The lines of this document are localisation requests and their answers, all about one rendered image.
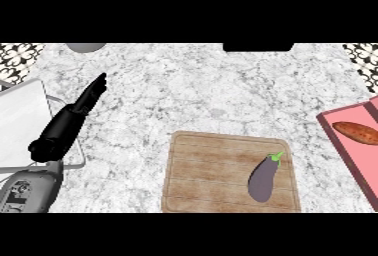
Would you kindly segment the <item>white rectangular tray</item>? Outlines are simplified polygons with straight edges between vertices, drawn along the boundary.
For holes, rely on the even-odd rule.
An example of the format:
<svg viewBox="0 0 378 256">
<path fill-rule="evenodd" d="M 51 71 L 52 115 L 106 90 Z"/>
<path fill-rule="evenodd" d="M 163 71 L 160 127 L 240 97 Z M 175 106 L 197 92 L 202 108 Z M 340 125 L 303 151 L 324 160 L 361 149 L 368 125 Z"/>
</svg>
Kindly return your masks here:
<svg viewBox="0 0 378 256">
<path fill-rule="evenodd" d="M 46 93 L 39 79 L 0 92 L 0 180 L 20 170 L 44 167 L 32 160 L 29 146 L 66 105 Z"/>
</svg>

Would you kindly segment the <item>pink cardboard box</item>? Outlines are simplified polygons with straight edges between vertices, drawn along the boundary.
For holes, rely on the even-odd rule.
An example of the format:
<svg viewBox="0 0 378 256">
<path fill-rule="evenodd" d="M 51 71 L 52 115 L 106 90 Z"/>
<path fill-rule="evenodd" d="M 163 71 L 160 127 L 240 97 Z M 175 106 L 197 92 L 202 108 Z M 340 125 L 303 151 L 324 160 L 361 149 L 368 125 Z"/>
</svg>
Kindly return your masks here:
<svg viewBox="0 0 378 256">
<path fill-rule="evenodd" d="M 367 102 L 323 112 L 317 118 L 371 206 L 378 212 L 378 145 L 360 143 L 333 127 L 336 122 L 354 122 L 378 131 L 378 96 Z"/>
</svg>

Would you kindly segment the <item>wooden cutting board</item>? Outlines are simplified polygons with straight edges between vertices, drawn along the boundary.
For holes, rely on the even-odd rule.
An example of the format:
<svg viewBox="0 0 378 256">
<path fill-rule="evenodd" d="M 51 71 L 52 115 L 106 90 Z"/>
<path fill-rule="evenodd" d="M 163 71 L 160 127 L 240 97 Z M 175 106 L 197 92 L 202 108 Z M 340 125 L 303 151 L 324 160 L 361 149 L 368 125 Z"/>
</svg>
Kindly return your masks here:
<svg viewBox="0 0 378 256">
<path fill-rule="evenodd" d="M 249 194 L 252 172 L 281 153 L 268 202 Z M 172 137 L 162 209 L 166 212 L 299 212 L 300 198 L 289 143 L 277 138 L 178 131 Z"/>
</svg>

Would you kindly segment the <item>purple eggplant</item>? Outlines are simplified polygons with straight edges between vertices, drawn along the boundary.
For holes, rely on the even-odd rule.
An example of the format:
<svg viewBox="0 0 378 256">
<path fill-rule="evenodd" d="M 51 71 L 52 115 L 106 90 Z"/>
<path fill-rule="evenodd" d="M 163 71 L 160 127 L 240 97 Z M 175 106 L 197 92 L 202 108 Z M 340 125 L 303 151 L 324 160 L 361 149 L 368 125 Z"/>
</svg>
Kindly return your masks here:
<svg viewBox="0 0 378 256">
<path fill-rule="evenodd" d="M 268 202 L 272 196 L 275 174 L 281 167 L 283 155 L 283 152 L 269 154 L 255 168 L 249 178 L 249 194 L 261 203 Z"/>
</svg>

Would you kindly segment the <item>black appliance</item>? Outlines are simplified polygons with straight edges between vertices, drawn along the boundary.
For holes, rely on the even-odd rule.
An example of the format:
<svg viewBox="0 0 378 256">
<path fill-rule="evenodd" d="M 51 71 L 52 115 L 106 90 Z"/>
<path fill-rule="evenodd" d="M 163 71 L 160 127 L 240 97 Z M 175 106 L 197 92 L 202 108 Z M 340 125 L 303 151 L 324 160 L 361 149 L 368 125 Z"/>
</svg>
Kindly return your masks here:
<svg viewBox="0 0 378 256">
<path fill-rule="evenodd" d="M 258 43 L 225 43 L 224 50 L 227 52 L 287 52 L 295 44 L 258 44 Z"/>
</svg>

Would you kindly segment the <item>grey round object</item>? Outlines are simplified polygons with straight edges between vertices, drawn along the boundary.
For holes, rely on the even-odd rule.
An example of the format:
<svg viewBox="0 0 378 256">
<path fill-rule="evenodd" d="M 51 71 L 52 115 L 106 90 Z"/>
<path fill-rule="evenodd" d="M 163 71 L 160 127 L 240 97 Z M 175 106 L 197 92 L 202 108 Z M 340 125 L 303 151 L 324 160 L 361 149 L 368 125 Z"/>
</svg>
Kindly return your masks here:
<svg viewBox="0 0 378 256">
<path fill-rule="evenodd" d="M 106 46 L 106 43 L 69 43 L 67 46 L 77 53 L 92 53 Z"/>
</svg>

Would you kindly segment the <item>orange sweet potato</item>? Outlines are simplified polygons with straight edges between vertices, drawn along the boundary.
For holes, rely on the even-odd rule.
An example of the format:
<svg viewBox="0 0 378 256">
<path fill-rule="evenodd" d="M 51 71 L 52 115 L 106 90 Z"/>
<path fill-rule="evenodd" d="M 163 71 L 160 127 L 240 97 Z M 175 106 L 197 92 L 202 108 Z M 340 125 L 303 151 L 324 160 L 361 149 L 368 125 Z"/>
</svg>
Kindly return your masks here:
<svg viewBox="0 0 378 256">
<path fill-rule="evenodd" d="M 367 125 L 354 122 L 334 122 L 333 128 L 354 141 L 378 145 L 378 130 Z"/>
</svg>

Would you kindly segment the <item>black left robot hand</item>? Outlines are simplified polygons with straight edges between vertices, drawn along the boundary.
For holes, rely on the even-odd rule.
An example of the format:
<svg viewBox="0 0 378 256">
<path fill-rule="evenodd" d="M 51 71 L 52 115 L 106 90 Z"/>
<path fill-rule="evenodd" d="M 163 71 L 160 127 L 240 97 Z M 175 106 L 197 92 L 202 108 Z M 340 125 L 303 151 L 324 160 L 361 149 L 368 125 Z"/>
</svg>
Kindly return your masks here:
<svg viewBox="0 0 378 256">
<path fill-rule="evenodd" d="M 29 146 L 32 159 L 39 163 L 64 158 L 79 136 L 86 117 L 107 91 L 107 74 L 103 73 L 85 89 L 77 101 L 67 104 L 54 116 L 42 135 Z"/>
</svg>

